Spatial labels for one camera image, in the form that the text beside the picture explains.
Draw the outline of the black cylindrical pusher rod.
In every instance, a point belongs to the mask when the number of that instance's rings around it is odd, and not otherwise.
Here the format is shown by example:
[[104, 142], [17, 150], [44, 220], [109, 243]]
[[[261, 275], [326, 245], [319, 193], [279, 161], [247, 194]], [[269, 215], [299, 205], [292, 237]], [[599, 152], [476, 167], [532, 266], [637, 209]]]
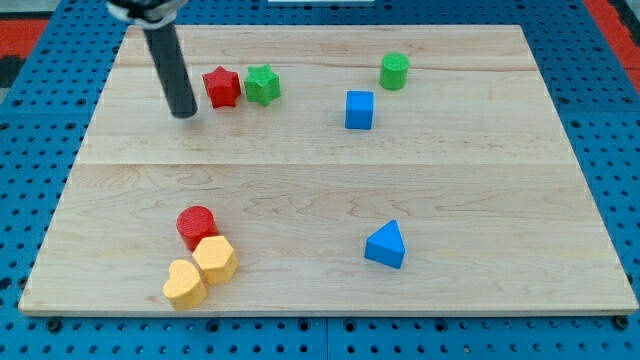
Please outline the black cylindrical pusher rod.
[[192, 117], [198, 107], [174, 23], [144, 35], [171, 115]]

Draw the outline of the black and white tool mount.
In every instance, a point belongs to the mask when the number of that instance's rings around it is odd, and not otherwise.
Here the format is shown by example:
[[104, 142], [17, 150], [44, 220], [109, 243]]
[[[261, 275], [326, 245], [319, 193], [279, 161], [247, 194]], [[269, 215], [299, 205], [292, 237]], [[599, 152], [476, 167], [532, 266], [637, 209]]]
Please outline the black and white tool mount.
[[177, 18], [188, 0], [107, 0], [106, 8], [116, 19], [142, 28], [161, 28]]

